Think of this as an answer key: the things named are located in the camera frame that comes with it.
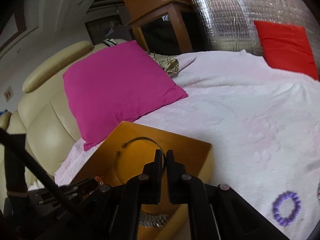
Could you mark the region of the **orange cardboard box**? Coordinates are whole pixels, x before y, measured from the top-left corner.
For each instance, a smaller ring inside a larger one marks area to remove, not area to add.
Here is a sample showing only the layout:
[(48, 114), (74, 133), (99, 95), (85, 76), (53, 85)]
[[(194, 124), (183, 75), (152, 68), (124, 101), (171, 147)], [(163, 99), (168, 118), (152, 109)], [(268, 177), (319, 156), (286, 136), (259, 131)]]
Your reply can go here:
[(85, 165), (76, 174), (73, 181), (99, 177), (111, 186), (124, 185), (129, 179), (143, 173), (146, 164), (161, 158), (162, 188), (157, 205), (142, 205), (147, 215), (167, 215), (168, 221), (162, 226), (139, 226), (138, 239), (172, 239), (186, 222), (187, 206), (173, 205), (169, 202), (165, 155), (172, 150), (174, 159), (185, 166), (192, 176), (209, 183), (214, 170), (212, 145), (130, 122), (121, 122), (102, 142)]

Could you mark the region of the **beige leather sofa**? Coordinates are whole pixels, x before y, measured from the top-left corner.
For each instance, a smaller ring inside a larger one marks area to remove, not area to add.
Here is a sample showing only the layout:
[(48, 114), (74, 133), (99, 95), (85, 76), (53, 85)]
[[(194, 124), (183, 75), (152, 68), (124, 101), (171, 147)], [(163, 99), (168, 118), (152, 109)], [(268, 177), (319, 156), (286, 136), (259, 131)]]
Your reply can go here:
[(81, 137), (62, 76), (72, 64), (106, 47), (80, 41), (48, 58), (26, 78), (17, 110), (1, 118), (1, 127), (9, 134), (26, 135), (25, 149), (50, 177)]

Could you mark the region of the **magenta pillow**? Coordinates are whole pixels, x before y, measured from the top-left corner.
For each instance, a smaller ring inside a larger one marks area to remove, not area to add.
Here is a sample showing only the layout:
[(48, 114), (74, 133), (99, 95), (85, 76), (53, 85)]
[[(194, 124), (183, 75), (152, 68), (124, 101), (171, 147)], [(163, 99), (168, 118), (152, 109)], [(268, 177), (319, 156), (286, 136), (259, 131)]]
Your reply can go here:
[(63, 74), (63, 84), (86, 151), (122, 121), (134, 122), (188, 96), (136, 41), (78, 61)]

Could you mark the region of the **pink white blanket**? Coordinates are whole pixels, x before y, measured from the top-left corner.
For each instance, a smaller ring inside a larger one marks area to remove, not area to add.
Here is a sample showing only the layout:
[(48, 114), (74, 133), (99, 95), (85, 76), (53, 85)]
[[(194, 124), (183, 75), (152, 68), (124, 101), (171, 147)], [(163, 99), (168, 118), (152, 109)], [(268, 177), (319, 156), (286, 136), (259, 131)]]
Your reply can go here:
[[(319, 221), (319, 82), (245, 51), (177, 59), (170, 78), (187, 98), (134, 122), (212, 144), (212, 182), (229, 184), (268, 219), (279, 194), (296, 192), (302, 209), (282, 231), (307, 239)], [(84, 143), (81, 137), (55, 172), (57, 184), (70, 183), (101, 144), (86, 151)]]

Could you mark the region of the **floral patterned cushion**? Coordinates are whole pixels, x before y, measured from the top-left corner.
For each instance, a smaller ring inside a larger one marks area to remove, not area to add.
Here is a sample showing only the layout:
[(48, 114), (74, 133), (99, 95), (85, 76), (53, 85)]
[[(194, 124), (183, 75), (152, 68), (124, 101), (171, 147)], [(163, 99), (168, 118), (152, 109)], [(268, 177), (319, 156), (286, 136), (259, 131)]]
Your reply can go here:
[(159, 55), (156, 53), (148, 52), (149, 56), (156, 61), (161, 69), (165, 71), (169, 76), (173, 76), (179, 71), (178, 59), (172, 56)]

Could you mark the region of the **wooden cabinet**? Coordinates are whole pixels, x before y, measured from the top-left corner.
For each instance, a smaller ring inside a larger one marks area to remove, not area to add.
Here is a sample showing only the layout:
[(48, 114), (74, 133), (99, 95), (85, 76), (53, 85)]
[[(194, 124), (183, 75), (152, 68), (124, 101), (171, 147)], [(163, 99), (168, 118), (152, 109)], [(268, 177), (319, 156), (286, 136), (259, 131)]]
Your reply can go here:
[(206, 34), (191, 0), (123, 0), (135, 40), (161, 55), (205, 51)]

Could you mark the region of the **red pillow on bed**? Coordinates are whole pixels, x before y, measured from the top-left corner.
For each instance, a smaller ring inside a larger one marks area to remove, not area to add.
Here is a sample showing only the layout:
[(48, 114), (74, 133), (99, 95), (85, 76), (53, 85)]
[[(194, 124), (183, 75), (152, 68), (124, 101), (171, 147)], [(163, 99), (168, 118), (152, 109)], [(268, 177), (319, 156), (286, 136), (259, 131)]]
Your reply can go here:
[(254, 21), (263, 57), (274, 69), (305, 74), (319, 80), (313, 52), (303, 27)]

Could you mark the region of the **silver foil insulation panel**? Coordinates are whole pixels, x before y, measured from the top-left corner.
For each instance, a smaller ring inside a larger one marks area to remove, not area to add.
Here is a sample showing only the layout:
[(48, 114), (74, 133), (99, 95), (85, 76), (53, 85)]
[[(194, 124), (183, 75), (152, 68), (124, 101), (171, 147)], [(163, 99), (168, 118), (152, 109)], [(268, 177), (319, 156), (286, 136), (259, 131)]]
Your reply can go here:
[(319, 64), (319, 24), (303, 0), (192, 0), (211, 50), (241, 51), (261, 56), (255, 21), (305, 28)]

